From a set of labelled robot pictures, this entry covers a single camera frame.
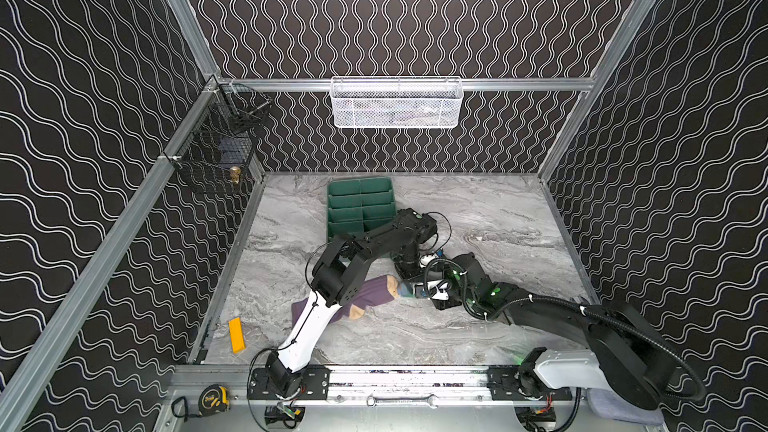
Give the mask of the blue orange striped sock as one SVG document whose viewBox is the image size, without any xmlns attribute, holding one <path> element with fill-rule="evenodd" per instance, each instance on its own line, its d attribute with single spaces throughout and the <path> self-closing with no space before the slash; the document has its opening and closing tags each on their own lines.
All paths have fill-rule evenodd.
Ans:
<svg viewBox="0 0 768 432">
<path fill-rule="evenodd" d="M 422 283 L 401 282 L 397 288 L 398 294 L 405 298 L 428 299 L 429 293 Z"/>
</svg>

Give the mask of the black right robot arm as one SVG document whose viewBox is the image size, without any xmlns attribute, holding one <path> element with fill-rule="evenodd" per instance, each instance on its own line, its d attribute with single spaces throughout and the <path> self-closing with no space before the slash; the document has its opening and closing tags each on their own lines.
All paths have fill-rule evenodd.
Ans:
<svg viewBox="0 0 768 432">
<path fill-rule="evenodd" d="M 462 307 L 472 318 L 542 330 L 582 345 L 580 351 L 533 348 L 517 369 L 521 394 L 561 388 L 608 390 L 654 410 L 666 399 L 700 402 L 706 386 L 694 368 L 632 306 L 577 303 L 494 282 L 474 254 L 421 262 L 427 297 Z"/>
</svg>

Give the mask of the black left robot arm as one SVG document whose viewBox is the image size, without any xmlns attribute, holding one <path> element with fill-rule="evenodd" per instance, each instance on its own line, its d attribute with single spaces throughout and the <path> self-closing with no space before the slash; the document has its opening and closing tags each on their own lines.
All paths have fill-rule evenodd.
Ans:
<svg viewBox="0 0 768 432">
<path fill-rule="evenodd" d="M 334 237 L 312 269 L 310 292 L 296 324 L 266 359 L 269 383 L 279 397 L 300 389 L 318 340 L 336 313 L 361 292 L 371 265 L 396 253 L 408 272 L 416 272 L 420 246 L 437 233 L 434 218 L 407 208 L 371 231 Z"/>
</svg>

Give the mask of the purple striped sock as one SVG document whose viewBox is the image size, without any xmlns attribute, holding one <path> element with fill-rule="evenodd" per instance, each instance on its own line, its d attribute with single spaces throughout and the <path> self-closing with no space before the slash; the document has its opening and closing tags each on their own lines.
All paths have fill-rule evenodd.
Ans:
<svg viewBox="0 0 768 432">
<path fill-rule="evenodd" d="M 330 320 L 331 323 L 344 318 L 359 319 L 372 307 L 389 303 L 400 296 L 398 288 L 400 281 L 393 275 L 384 275 L 366 280 L 358 294 L 341 307 Z"/>
</svg>

